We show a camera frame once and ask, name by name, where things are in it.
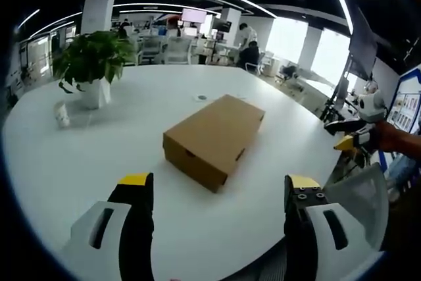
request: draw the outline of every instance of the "pillar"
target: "pillar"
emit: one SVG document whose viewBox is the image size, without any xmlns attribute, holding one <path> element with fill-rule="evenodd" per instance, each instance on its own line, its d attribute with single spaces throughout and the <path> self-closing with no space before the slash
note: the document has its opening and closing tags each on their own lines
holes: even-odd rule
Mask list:
<svg viewBox="0 0 421 281">
<path fill-rule="evenodd" d="M 224 39 L 226 40 L 227 45 L 233 46 L 235 35 L 237 34 L 239 27 L 239 19 L 241 18 L 241 11 L 224 8 L 221 12 L 221 19 L 231 22 L 230 32 L 224 34 Z"/>
<path fill-rule="evenodd" d="M 61 49 L 66 48 L 66 27 L 58 29 L 59 33 L 59 46 Z"/>
<path fill-rule="evenodd" d="M 301 50 L 300 58 L 298 60 L 300 68 L 307 70 L 311 69 L 320 38 L 322 37 L 322 32 L 323 30 L 313 28 L 312 26 L 307 28 L 303 49 Z"/>
<path fill-rule="evenodd" d="M 113 5 L 114 0 L 85 0 L 80 33 L 109 31 L 111 29 Z"/>
</svg>

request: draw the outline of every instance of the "paper cup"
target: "paper cup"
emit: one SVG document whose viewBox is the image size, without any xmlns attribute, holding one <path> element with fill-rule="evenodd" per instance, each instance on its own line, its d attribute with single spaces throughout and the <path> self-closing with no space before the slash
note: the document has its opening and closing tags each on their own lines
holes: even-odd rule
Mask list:
<svg viewBox="0 0 421 281">
<path fill-rule="evenodd" d="M 66 128 L 70 125 L 70 119 L 67 114 L 66 105 L 63 101 L 56 103 L 54 106 L 54 116 L 61 128 Z"/>
</svg>

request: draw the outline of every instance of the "green leaves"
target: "green leaves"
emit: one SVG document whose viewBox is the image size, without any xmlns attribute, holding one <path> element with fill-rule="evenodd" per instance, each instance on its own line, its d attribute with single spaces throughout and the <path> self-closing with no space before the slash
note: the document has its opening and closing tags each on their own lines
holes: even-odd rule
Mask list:
<svg viewBox="0 0 421 281">
<path fill-rule="evenodd" d="M 53 75 L 66 93 L 64 82 L 89 82 L 105 79 L 111 84 L 114 77 L 122 77 L 123 64 L 135 59 L 134 46 L 119 39 L 116 32 L 97 31 L 78 36 L 67 49 L 53 59 Z"/>
</svg>

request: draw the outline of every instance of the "monitor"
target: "monitor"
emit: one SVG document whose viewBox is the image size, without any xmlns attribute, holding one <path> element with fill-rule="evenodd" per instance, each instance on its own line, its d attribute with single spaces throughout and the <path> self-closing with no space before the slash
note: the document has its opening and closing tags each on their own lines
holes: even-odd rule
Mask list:
<svg viewBox="0 0 421 281">
<path fill-rule="evenodd" d="M 232 23 L 230 21 L 215 18 L 213 21 L 212 29 L 228 33 L 231 30 L 231 24 Z"/>
<path fill-rule="evenodd" d="M 206 11 L 183 9 L 182 20 L 187 22 L 204 23 L 206 19 Z"/>
<path fill-rule="evenodd" d="M 197 36 L 197 28 L 183 28 L 185 36 Z"/>
<path fill-rule="evenodd" d="M 216 41 L 222 41 L 224 39 L 224 33 L 222 31 L 217 31 L 216 35 L 215 35 L 215 40 Z"/>
</svg>

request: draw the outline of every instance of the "white round table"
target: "white round table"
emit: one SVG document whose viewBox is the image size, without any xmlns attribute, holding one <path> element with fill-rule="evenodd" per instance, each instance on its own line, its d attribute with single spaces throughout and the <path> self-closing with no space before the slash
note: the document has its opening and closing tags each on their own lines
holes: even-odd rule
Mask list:
<svg viewBox="0 0 421 281">
<path fill-rule="evenodd" d="M 229 93 L 266 111 L 236 172 L 214 194 L 164 158 L 162 133 Z M 3 128 L 12 186 L 43 244 L 58 251 L 70 227 L 96 201 L 106 201 L 126 174 L 155 174 L 155 280 L 217 281 L 259 258 L 284 236 L 284 176 L 324 185 L 339 152 L 304 107 L 239 68 L 133 66 L 113 82 L 112 101 L 74 111 L 79 95 L 57 82 L 28 92 Z M 200 102 L 196 95 L 206 95 Z M 72 127 L 53 115 L 65 100 Z"/>
</svg>

